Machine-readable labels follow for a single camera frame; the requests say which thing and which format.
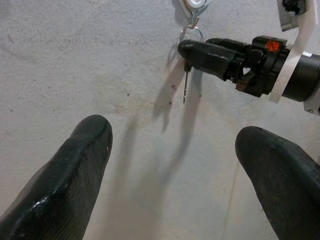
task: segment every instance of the concrete wall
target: concrete wall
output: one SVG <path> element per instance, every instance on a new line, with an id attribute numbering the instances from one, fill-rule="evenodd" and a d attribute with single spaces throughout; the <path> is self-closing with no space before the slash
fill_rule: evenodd
<path id="1" fill-rule="evenodd" d="M 114 147 L 85 240 L 277 239 L 237 133 L 260 126 L 318 159 L 320 118 L 199 72 L 183 105 L 175 45 L 187 24 L 176 0 L 0 0 L 0 213 L 82 118 L 101 114 Z M 248 43 L 297 34 L 281 32 L 275 0 L 214 0 L 199 26 Z M 320 53 L 319 36 L 307 50 Z"/>

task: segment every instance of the robotic arm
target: robotic arm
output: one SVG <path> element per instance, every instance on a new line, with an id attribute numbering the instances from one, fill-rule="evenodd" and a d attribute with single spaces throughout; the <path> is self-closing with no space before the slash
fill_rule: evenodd
<path id="1" fill-rule="evenodd" d="M 279 15 L 284 31 L 297 27 L 303 14 L 310 15 L 313 12 L 317 17 L 316 9 L 307 9 L 305 0 L 278 2 L 281 2 Z M 215 75 L 223 81 L 231 80 L 236 84 L 237 90 L 258 98 L 263 94 L 269 95 L 278 88 L 277 81 L 284 68 L 292 68 L 293 73 L 287 80 L 282 96 L 304 102 L 306 111 L 320 115 L 320 56 L 303 52 L 303 49 L 298 59 L 294 56 L 303 44 L 307 44 L 313 32 L 313 29 L 308 29 L 309 36 L 305 36 L 304 30 L 312 24 L 304 24 L 309 20 L 308 17 L 303 20 L 304 22 L 300 21 L 300 34 L 292 49 L 287 46 L 286 40 L 258 36 L 252 44 L 222 38 L 212 38 L 204 43 L 184 40 L 179 44 L 178 51 L 194 68 Z"/>

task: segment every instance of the metal pin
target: metal pin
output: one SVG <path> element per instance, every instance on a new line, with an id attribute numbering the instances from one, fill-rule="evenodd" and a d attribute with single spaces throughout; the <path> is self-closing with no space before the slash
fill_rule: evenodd
<path id="1" fill-rule="evenodd" d="M 188 74 L 189 74 L 189 72 L 186 72 L 186 74 L 185 74 L 185 84 L 184 84 L 183 103 L 185 103 L 185 102 L 186 102 L 186 98 L 187 98 Z"/>

